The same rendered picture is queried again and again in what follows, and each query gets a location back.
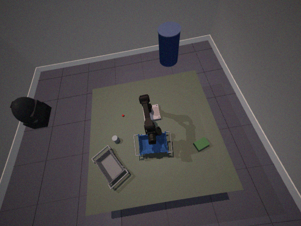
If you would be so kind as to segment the grey cylinder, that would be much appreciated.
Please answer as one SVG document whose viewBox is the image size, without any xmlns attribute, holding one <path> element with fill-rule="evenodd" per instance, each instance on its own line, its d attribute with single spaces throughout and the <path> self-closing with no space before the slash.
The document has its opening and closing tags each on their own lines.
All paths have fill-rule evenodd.
<svg viewBox="0 0 301 226">
<path fill-rule="evenodd" d="M 119 138 L 116 136 L 116 135 L 114 135 L 113 137 L 112 137 L 112 140 L 114 141 L 114 142 L 119 142 Z"/>
</svg>

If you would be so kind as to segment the green rectangular block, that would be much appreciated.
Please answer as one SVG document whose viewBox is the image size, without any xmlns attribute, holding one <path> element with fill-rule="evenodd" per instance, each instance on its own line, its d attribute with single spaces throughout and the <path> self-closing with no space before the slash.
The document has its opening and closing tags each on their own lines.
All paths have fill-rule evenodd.
<svg viewBox="0 0 301 226">
<path fill-rule="evenodd" d="M 203 137 L 203 138 L 199 139 L 198 141 L 194 142 L 193 145 L 195 146 L 197 151 L 200 151 L 201 149 L 210 145 L 210 143 L 208 142 L 208 140 L 205 137 Z"/>
</svg>

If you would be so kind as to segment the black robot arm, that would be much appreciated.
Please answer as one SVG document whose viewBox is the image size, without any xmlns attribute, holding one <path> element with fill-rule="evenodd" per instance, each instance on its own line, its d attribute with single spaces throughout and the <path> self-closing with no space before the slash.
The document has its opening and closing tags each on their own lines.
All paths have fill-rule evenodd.
<svg viewBox="0 0 301 226">
<path fill-rule="evenodd" d="M 150 113 L 152 109 L 152 105 L 149 104 L 150 98 L 149 95 L 142 95 L 139 97 L 140 104 L 143 106 L 145 122 L 144 122 L 144 129 L 146 135 L 148 135 L 149 143 L 156 142 L 156 136 L 161 135 L 162 131 L 160 127 L 155 127 L 155 124 L 150 118 Z"/>
</svg>

